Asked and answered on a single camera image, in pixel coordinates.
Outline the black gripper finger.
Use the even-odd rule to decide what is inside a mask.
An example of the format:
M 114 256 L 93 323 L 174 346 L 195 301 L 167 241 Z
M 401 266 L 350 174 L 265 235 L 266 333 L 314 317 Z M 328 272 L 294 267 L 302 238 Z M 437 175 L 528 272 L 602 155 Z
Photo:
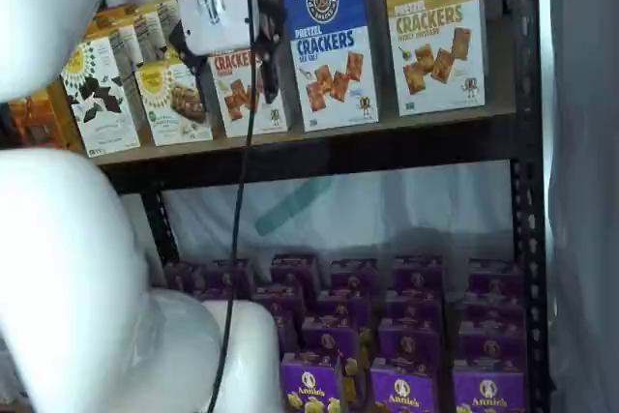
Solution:
M 168 36 L 171 47 L 176 51 L 180 60 L 195 76 L 200 76 L 207 64 L 207 56 L 190 51 L 185 38 L 182 21 L 179 20 Z
M 273 0 L 257 0 L 260 19 L 254 48 L 261 60 L 259 77 L 262 92 L 267 104 L 272 103 L 280 90 L 276 55 L 283 40 L 286 13 L 284 8 Z

